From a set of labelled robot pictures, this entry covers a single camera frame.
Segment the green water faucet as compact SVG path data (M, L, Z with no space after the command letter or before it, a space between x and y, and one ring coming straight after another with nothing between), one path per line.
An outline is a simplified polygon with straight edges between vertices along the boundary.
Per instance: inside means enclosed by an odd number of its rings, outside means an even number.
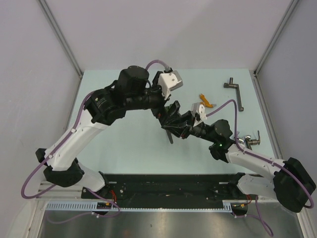
M172 113L172 110L173 110L173 107L172 107L172 105L169 105L168 107L166 107L166 112L167 113Z

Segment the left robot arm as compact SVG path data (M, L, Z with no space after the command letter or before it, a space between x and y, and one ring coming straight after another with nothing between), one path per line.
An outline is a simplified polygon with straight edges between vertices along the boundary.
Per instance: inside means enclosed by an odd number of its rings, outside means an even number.
M81 165L77 155L127 111L151 109L156 118L163 115L171 91L183 85L182 78L172 69L159 71L147 87L149 76L145 68L132 65L123 69L111 85L85 97L73 126L53 146L36 152L46 166L46 181L60 187L81 185L98 198L109 194L106 176Z

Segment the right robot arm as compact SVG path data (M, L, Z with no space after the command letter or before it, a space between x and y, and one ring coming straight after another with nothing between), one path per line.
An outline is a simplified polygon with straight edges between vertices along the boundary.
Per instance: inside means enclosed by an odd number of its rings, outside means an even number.
M299 213L304 207L313 208L312 193L316 184L303 165L294 158L288 160L265 156L231 139L227 120L219 119L211 125L198 122L187 112L175 113L165 119L162 128L182 139L195 136L209 141L211 156L228 164L235 164L254 172L237 173L229 185L229 195L240 199L245 194L277 200L286 209Z

